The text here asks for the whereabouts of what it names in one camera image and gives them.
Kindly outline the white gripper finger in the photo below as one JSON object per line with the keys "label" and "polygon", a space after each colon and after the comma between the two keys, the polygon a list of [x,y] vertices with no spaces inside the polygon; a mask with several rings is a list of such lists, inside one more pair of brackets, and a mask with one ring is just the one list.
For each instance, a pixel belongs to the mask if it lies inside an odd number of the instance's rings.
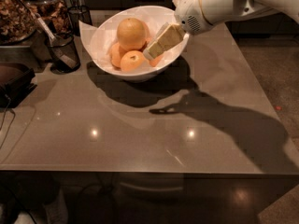
{"label": "white gripper finger", "polygon": [[161,44],[160,40],[164,37],[168,26],[169,23],[165,23],[157,32],[155,37],[153,37],[148,45],[143,49],[143,55],[148,60],[153,60],[165,52],[165,47]]}

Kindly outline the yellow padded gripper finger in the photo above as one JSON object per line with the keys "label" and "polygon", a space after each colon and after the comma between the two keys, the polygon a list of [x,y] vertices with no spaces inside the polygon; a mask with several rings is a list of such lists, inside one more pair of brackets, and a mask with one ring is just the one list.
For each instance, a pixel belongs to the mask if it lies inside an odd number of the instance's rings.
{"label": "yellow padded gripper finger", "polygon": [[168,29],[160,42],[164,45],[165,51],[168,51],[182,42],[185,35],[185,31],[179,24],[169,23]]}

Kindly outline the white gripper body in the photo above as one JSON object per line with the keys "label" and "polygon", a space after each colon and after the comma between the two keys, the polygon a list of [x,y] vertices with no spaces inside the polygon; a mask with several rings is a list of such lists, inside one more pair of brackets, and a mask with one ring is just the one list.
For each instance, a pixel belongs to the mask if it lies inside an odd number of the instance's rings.
{"label": "white gripper body", "polygon": [[206,20],[201,0],[173,0],[175,19],[182,29],[190,35],[199,35],[212,29]]}

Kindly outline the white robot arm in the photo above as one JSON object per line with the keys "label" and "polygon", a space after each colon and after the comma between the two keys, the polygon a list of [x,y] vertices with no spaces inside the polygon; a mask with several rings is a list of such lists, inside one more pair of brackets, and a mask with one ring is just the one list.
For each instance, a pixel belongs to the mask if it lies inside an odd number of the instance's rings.
{"label": "white robot arm", "polygon": [[199,35],[227,21],[246,21],[282,12],[299,22],[299,0],[173,0],[175,22],[165,23],[144,49],[153,60],[178,45],[186,34]]}

